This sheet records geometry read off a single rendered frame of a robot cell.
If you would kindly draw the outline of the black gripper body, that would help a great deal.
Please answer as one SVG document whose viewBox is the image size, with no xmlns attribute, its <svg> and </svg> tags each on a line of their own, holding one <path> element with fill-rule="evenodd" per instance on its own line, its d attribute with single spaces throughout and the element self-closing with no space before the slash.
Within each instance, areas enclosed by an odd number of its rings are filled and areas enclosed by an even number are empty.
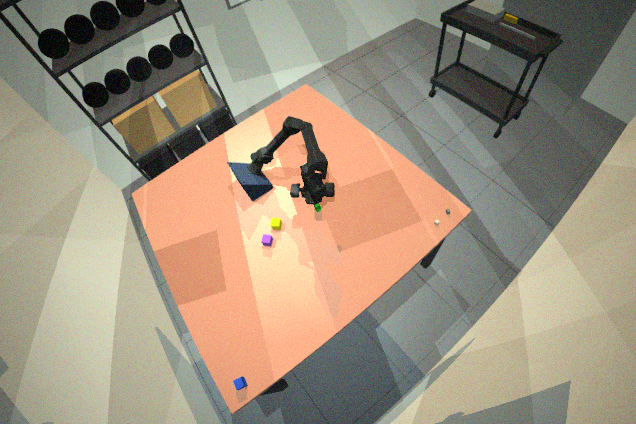
<svg viewBox="0 0 636 424">
<path fill-rule="evenodd" d="M 299 197 L 299 192 L 301 192 L 302 196 L 305 196 L 305 189 L 308 189 L 307 186 L 304 184 L 303 188 L 300 188 L 300 183 L 293 183 L 291 185 L 291 189 L 290 189 L 290 196 L 292 198 L 298 198 Z M 325 183 L 326 186 L 326 197 L 334 197 L 334 191 L 335 191 L 335 185 L 333 182 L 328 182 Z"/>
</svg>

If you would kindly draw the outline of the purple block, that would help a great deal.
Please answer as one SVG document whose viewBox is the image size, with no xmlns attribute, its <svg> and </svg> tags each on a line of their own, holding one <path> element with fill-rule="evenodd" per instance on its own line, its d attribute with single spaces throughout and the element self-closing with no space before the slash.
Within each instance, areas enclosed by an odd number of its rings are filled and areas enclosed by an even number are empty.
<svg viewBox="0 0 636 424">
<path fill-rule="evenodd" d="M 273 240 L 274 240 L 274 237 L 272 236 L 272 234 L 263 234 L 261 242 L 265 246 L 272 246 Z"/>
</svg>

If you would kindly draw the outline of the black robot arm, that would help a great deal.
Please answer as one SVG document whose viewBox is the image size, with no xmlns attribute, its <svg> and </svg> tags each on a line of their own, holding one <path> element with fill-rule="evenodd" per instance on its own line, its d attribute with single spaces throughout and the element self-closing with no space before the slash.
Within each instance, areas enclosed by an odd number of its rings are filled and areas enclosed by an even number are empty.
<svg viewBox="0 0 636 424">
<path fill-rule="evenodd" d="M 311 123 L 302 121 L 301 119 L 287 116 L 282 123 L 282 129 L 273 137 L 270 142 L 257 151 L 251 153 L 252 162 L 247 166 L 251 174 L 261 175 L 263 164 L 268 164 L 274 157 L 275 150 L 290 136 L 302 133 L 306 149 L 308 152 L 307 163 L 300 166 L 303 183 L 308 189 L 305 189 L 306 204 L 319 204 L 326 195 L 326 186 L 322 179 L 326 179 L 328 160 L 325 154 L 320 150 Z M 320 171 L 321 173 L 315 173 Z"/>
</svg>

